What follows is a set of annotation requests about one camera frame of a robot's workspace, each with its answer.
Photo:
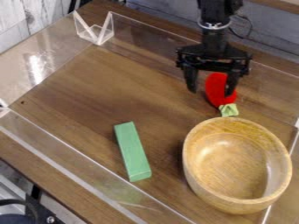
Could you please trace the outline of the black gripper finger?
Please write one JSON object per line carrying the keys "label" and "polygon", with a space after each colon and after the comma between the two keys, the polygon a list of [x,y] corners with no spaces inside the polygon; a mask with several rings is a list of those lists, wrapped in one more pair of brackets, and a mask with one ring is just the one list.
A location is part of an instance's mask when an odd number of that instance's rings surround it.
{"label": "black gripper finger", "polygon": [[183,67],[183,76],[186,79],[187,88],[193,93],[198,92],[198,77],[199,70],[193,66]]}
{"label": "black gripper finger", "polygon": [[225,88],[225,95],[231,96],[237,85],[239,84],[239,76],[241,76],[241,71],[239,70],[231,70],[227,73],[227,81],[226,81],[226,88]]}

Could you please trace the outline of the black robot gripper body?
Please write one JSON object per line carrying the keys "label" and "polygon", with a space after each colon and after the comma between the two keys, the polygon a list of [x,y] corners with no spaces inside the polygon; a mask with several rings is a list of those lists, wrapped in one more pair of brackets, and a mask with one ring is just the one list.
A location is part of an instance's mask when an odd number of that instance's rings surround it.
{"label": "black robot gripper body", "polygon": [[201,70],[223,73],[238,72],[249,74],[253,56],[234,47],[229,42],[229,24],[201,24],[203,31],[202,42],[177,48],[177,66],[186,77],[198,75]]}

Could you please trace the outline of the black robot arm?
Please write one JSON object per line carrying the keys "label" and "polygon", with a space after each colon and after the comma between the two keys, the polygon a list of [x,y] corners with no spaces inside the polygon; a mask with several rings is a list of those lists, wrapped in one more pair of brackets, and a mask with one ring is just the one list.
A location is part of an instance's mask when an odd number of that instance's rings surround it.
{"label": "black robot arm", "polygon": [[231,96],[239,78],[249,75],[253,55],[233,46],[227,30],[230,17],[243,6],[243,0],[197,0],[201,10],[198,25],[202,28],[202,42],[177,48],[177,66],[183,71],[187,88],[198,92],[199,71],[215,71],[227,75],[223,94]]}

